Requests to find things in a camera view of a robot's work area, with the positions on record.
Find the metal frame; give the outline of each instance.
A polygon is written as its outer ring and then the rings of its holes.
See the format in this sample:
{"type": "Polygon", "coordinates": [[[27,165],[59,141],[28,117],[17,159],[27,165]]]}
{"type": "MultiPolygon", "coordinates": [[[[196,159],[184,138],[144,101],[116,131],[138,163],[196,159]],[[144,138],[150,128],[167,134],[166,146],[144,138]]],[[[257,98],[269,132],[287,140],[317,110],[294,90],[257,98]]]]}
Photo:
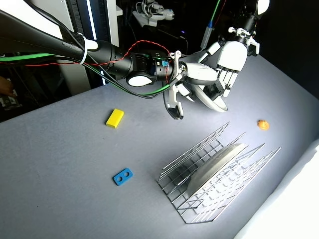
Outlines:
{"type": "MultiPolygon", "coordinates": [[[[281,149],[252,160],[252,156],[265,146],[262,144],[234,158],[220,173],[213,175],[206,186],[194,195],[188,195],[186,190],[191,176],[224,147],[218,138],[228,125],[229,123],[225,124],[168,164],[160,174],[158,184],[187,224],[215,220],[281,149]]],[[[237,142],[244,134],[227,146],[237,142]]]]}

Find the white light strip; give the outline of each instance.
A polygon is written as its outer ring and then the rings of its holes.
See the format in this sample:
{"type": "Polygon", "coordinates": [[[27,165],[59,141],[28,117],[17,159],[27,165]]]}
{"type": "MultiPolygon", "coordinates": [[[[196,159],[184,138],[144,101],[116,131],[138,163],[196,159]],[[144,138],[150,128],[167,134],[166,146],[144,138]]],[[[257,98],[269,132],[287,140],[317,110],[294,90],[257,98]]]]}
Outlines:
{"type": "Polygon", "coordinates": [[[91,22],[91,28],[92,28],[92,33],[93,33],[93,39],[96,40],[95,26],[94,26],[94,21],[93,21],[93,15],[92,15],[92,10],[91,10],[90,0],[86,0],[86,5],[88,6],[89,17],[90,17],[90,22],[91,22]]]}
{"type": "Polygon", "coordinates": [[[104,77],[102,77],[102,81],[103,81],[103,86],[106,85],[104,77]]]}

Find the human hand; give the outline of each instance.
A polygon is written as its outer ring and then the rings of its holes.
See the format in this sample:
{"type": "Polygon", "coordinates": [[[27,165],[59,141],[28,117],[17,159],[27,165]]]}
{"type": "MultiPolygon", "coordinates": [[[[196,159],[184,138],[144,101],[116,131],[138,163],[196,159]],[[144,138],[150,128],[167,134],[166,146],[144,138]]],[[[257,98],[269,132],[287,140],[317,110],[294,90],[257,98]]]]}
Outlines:
{"type": "Polygon", "coordinates": [[[0,76],[0,94],[16,97],[16,95],[13,93],[13,84],[11,81],[8,81],[2,76],[0,76]]]}

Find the blue object with two holes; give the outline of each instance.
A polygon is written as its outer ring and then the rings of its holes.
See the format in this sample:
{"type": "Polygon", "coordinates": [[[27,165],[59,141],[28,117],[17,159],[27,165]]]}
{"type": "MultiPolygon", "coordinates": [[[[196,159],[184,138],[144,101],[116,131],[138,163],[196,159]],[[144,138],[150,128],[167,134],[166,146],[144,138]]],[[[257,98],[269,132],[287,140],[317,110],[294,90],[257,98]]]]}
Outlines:
{"type": "Polygon", "coordinates": [[[117,175],[113,177],[114,182],[116,185],[121,186],[123,183],[128,181],[130,178],[133,177],[133,173],[131,172],[130,169],[126,168],[117,175]]]}

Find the dark background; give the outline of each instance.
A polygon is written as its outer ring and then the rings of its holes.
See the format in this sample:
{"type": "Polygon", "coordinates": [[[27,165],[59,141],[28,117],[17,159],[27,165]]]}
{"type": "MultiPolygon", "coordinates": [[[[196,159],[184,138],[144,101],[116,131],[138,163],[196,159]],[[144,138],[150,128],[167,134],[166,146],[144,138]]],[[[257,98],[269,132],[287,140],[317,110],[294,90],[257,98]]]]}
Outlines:
{"type": "MultiPolygon", "coordinates": [[[[136,1],[117,1],[124,14],[123,22],[119,24],[119,28],[124,29],[120,31],[123,47],[128,47],[134,42],[132,30],[126,23],[129,21],[137,40],[151,39],[167,46],[170,51],[179,49],[185,53],[185,41],[158,31],[161,29],[176,37],[184,36],[188,41],[188,54],[200,50],[205,28],[217,0],[158,0],[158,2],[165,8],[173,9],[175,19],[159,21],[157,28],[146,26],[141,28],[131,15],[136,1]]],[[[215,19],[220,14],[223,3],[221,0],[215,19]]],[[[232,17],[243,3],[243,0],[227,0],[209,44],[216,41],[218,34],[227,37],[227,29],[232,26],[232,17]]],[[[319,82],[316,73],[319,53],[318,9],[317,1],[271,0],[268,10],[257,24],[255,39],[260,43],[260,55],[319,99],[319,82]]]]}

